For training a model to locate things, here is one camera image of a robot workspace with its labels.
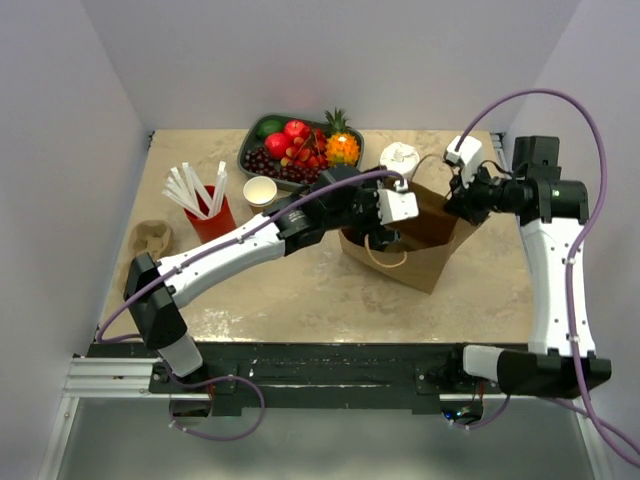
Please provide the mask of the brown paper bag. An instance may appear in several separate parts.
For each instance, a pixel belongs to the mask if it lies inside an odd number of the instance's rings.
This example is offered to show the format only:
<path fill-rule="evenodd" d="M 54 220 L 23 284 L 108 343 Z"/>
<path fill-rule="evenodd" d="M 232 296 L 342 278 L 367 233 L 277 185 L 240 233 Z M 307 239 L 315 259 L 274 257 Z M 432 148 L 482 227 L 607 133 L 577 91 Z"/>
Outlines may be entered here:
<path fill-rule="evenodd" d="M 445 212 L 446 198 L 410 178 L 419 215 L 396 223 L 399 241 L 378 250 L 373 239 L 353 229 L 339 232 L 342 251 L 359 262 L 416 290 L 431 294 L 458 248 L 478 229 Z"/>

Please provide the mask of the brown paper cups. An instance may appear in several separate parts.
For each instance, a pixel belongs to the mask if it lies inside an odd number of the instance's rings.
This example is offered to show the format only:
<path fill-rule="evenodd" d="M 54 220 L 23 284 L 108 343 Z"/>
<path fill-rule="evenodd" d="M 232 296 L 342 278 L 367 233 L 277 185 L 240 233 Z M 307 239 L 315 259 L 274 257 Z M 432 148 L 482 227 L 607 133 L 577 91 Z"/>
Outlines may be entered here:
<path fill-rule="evenodd" d="M 271 178 L 256 176 L 244 184 L 242 193 L 250 209 L 259 213 L 276 200 L 278 188 Z"/>

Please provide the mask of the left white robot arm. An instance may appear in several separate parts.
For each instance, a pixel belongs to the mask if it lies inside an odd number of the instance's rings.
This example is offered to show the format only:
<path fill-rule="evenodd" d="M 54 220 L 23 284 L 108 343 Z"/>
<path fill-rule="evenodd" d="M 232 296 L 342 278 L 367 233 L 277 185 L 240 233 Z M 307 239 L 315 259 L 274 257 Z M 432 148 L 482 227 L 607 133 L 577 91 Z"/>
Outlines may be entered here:
<path fill-rule="evenodd" d="M 340 165 L 312 185 L 277 200 L 244 225 L 174 256 L 135 257 L 123 300 L 144 346 L 159 354 L 185 392 L 207 380 L 205 361 L 180 310 L 210 288 L 262 263 L 318 244 L 326 233 L 354 229 L 384 243 L 388 225 L 415 217 L 416 197 L 401 174 Z"/>

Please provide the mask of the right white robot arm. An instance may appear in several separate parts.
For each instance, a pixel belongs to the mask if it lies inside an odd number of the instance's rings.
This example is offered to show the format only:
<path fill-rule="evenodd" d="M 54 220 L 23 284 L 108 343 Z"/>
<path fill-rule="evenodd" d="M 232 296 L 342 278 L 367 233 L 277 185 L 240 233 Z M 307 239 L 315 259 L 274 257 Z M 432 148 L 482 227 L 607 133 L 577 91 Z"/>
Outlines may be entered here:
<path fill-rule="evenodd" d="M 519 220 L 533 286 L 534 317 L 524 350 L 466 344 L 445 369 L 448 386 L 469 392 L 481 379 L 510 395 L 574 399 L 607 382 L 611 362 L 596 354 L 584 297 L 580 234 L 589 219 L 588 193 L 564 180 L 556 137 L 515 141 L 513 169 L 492 175 L 482 143 L 457 136 L 446 147 L 454 168 L 446 212 L 478 226 L 492 213 Z"/>

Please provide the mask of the orange spiky fruit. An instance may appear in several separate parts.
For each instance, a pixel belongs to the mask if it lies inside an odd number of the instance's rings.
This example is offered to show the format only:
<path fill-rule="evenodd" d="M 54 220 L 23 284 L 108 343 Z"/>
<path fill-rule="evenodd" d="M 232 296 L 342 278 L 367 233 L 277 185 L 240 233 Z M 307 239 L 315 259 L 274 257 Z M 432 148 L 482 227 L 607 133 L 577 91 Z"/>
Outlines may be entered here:
<path fill-rule="evenodd" d="M 355 166 L 360 157 L 360 145 L 356 137 L 350 133 L 334 133 L 327 140 L 325 154 L 331 165 Z"/>

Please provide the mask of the white napkin wrapped cup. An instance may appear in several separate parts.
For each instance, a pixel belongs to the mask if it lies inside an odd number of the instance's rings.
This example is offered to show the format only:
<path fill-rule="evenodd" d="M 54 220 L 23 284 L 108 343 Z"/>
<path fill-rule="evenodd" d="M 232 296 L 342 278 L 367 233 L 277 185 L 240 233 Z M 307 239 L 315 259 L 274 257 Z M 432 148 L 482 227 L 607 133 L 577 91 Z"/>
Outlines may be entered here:
<path fill-rule="evenodd" d="M 406 179 L 411 179 L 420 159 L 415 147 L 393 142 L 382 150 L 378 164 L 387 170 L 400 173 Z"/>

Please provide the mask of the red apple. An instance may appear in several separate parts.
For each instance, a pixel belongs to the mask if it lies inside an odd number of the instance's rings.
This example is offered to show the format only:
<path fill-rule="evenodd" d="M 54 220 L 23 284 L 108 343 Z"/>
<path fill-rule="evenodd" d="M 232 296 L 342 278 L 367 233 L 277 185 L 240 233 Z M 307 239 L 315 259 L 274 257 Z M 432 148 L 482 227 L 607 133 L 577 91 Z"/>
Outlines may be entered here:
<path fill-rule="evenodd" d="M 294 119 L 285 124 L 283 133 L 292 141 L 296 138 L 306 140 L 311 133 L 311 127 L 301 120 Z"/>
<path fill-rule="evenodd" d="M 264 145 L 271 157 L 281 159 L 292 146 L 292 140 L 285 133 L 276 132 L 265 138 Z"/>

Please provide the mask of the dark grape bunch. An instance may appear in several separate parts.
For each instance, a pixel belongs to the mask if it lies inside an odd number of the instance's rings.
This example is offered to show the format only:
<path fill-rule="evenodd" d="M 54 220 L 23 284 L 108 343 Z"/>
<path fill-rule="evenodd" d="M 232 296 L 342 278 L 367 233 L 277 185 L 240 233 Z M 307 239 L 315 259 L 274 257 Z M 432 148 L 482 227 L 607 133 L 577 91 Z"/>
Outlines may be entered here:
<path fill-rule="evenodd" d="M 246 151 L 240 157 L 240 166 L 246 171 L 259 176 L 267 176 L 274 180 L 296 184 L 313 184 L 325 168 L 305 168 L 290 165 L 282 167 L 280 160 L 269 155 L 263 147 Z"/>

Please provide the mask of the green lime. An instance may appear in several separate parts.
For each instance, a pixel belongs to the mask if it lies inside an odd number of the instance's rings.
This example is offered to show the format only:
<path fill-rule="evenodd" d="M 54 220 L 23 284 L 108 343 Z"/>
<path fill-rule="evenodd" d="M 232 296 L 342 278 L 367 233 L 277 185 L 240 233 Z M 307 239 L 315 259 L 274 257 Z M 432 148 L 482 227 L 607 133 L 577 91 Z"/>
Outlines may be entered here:
<path fill-rule="evenodd" d="M 264 140 L 271 134 L 282 132 L 283 129 L 284 124 L 281 121 L 277 119 L 267 119 L 258 125 L 256 136 L 259 139 Z"/>

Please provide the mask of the dark green fruit tray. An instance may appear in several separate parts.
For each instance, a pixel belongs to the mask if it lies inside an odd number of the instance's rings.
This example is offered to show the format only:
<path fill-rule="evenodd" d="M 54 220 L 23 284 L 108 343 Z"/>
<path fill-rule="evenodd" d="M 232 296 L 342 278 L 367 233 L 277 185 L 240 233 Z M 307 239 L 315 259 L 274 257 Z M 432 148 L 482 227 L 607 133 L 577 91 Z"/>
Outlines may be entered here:
<path fill-rule="evenodd" d="M 293 191 L 314 183 L 330 167 L 359 167 L 363 153 L 364 139 L 342 109 L 327 111 L 321 121 L 267 114 L 247 133 L 238 165 L 249 178 L 266 176 L 279 189 Z"/>

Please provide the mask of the red plastic cup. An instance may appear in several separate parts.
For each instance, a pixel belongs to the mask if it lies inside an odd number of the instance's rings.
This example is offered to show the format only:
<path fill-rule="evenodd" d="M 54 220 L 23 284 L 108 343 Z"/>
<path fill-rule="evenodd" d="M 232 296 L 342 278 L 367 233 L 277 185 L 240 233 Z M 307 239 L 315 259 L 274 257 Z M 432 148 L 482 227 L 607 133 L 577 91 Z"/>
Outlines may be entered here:
<path fill-rule="evenodd" d="M 237 228 L 227 197 L 224 197 L 221 210 L 214 217 L 200 219 L 187 209 L 184 209 L 184 213 L 202 244 L 217 239 Z"/>

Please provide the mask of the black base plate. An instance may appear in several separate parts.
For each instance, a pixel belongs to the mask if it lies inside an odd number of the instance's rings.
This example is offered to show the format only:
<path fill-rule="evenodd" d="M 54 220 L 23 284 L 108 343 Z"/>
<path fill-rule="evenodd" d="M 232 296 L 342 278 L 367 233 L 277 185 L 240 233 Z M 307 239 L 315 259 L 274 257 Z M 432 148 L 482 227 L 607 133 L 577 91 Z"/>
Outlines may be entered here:
<path fill-rule="evenodd" d="M 498 394 L 497 385 L 455 370 L 446 343 L 312 344 L 201 342 L 207 372 L 173 382 L 140 343 L 94 344 L 88 356 L 113 367 L 145 367 L 141 391 L 172 401 L 202 401 L 214 416 L 269 409 L 408 410 L 438 414 Z"/>

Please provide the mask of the aluminium rail frame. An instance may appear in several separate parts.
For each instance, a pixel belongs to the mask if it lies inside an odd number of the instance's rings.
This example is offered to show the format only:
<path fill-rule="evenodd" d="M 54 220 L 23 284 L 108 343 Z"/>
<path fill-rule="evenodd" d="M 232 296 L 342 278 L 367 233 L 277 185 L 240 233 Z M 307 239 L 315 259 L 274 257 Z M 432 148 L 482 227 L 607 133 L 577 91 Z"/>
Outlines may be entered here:
<path fill-rule="evenodd" d="M 239 276 L 186 310 L 206 345 L 266 340 L 345 347 L 526 341 L 539 286 L 516 221 L 491 218 L 446 263 L 432 293 L 365 265 L 330 235 L 291 259 L 253 269 L 258 301 Z M 168 398 L 149 389 L 151 358 L 136 343 L 73 361 L 63 389 L 68 437 L 46 479 L 606 479 L 586 421 L 561 406 L 513 399 L 490 425 L 464 432 L 407 409 L 269 408 L 242 440 L 172 429 Z"/>

